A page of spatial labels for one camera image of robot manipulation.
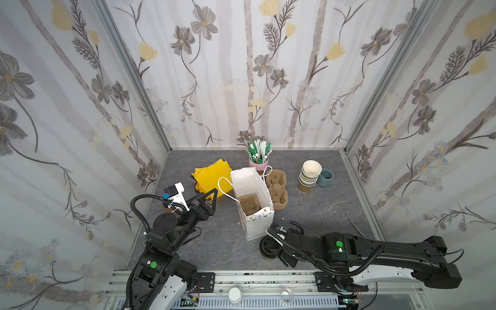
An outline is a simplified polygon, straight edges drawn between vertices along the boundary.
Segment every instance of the pink cup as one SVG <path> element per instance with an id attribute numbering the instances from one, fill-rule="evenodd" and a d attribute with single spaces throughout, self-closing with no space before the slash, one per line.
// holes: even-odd
<path id="1" fill-rule="evenodd" d="M 263 172 L 268 165 L 269 165 L 269 161 L 268 160 L 265 163 L 263 163 L 263 164 L 256 164 L 253 161 L 251 161 L 250 159 L 248 159 L 248 167 L 255 167 L 255 169 L 257 171 L 262 171 Z"/>

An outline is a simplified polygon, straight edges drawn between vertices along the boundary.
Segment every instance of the gray table surface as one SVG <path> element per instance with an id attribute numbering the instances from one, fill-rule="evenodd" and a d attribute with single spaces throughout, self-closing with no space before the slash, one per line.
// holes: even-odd
<path id="1" fill-rule="evenodd" d="M 164 167 L 155 194 L 162 195 L 164 188 L 177 182 L 185 187 L 185 199 L 196 195 L 195 180 L 191 173 L 195 168 L 207 167 L 219 159 L 226 160 L 233 170 L 247 167 L 247 153 L 242 150 L 200 150 L 172 151 Z M 303 162 L 313 159 L 323 168 L 334 172 L 334 179 L 327 187 L 315 185 L 311 192 L 298 190 L 298 175 Z M 321 235 L 342 232 L 358 234 L 348 220 L 340 214 L 349 211 L 355 225 L 373 238 L 371 227 L 353 188 L 350 177 L 338 151 L 273 151 L 269 164 L 274 169 L 286 172 L 288 182 L 288 205 L 283 210 L 276 210 L 274 220 L 296 221 L 305 229 L 305 235 Z M 146 219 L 153 220 L 164 212 L 161 202 L 152 202 Z M 259 239 L 246 241 L 236 204 L 226 196 L 217 200 L 217 209 L 207 221 L 199 222 L 202 234 L 197 239 L 179 249 L 178 254 L 196 266 L 199 270 L 277 270 L 291 269 L 278 259 L 264 258 L 259 250 Z M 143 252 L 143 231 L 133 249 L 128 269 L 131 270 Z M 313 269 L 309 263 L 298 262 L 296 269 Z"/>

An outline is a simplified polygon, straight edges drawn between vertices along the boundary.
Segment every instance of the floral wallpaper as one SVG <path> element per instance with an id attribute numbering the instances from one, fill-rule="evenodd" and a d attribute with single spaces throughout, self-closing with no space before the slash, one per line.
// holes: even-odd
<path id="1" fill-rule="evenodd" d="M 344 147 L 421 1 L 106 0 L 173 147 Z"/>
<path id="2" fill-rule="evenodd" d="M 90 2 L 3 2 L 0 27 L 2 307 L 101 309 L 166 153 Z"/>
<path id="3" fill-rule="evenodd" d="M 438 310 L 494 304 L 495 65 L 494 1 L 441 1 L 347 150 L 392 241 L 465 249 L 461 286 L 426 289 Z"/>

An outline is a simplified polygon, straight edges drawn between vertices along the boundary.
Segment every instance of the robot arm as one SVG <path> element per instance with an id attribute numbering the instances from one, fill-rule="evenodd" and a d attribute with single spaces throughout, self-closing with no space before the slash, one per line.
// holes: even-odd
<path id="1" fill-rule="evenodd" d="M 126 304 L 123 310 L 170 309 L 186 290 L 200 287 L 197 268 L 179 258 L 177 250 L 187 242 L 200 221 L 206 221 L 215 213 L 217 189 L 184 200 L 181 183 L 165 189 L 165 194 L 140 195 L 131 201 L 131 210 L 143 222 L 148 241 L 138 263 L 134 266 L 126 285 Z M 211 205 L 206 198 L 213 194 Z M 163 201 L 173 213 L 162 213 L 150 227 L 134 206 L 140 198 Z"/>
<path id="2" fill-rule="evenodd" d="M 447 248 L 442 237 L 411 244 L 342 233 L 315 238 L 305 236 L 297 226 L 296 230 L 284 230 L 272 223 L 267 229 L 269 239 L 260 246 L 262 254 L 278 257 L 293 268 L 298 260 L 312 263 L 330 279 L 326 279 L 328 291 L 349 292 L 356 287 L 364 291 L 368 283 L 400 279 L 422 281 L 427 287 L 439 289 L 457 288 L 461 282 L 456 265 L 445 260 Z"/>

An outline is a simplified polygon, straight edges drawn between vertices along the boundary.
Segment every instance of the white knob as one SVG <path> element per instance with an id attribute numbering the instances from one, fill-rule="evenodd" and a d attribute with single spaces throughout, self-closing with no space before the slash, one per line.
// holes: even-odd
<path id="1" fill-rule="evenodd" d="M 241 290 L 239 288 L 233 287 L 229 290 L 228 299 L 232 304 L 234 305 L 239 304 L 242 298 L 243 295 L 241 294 Z"/>

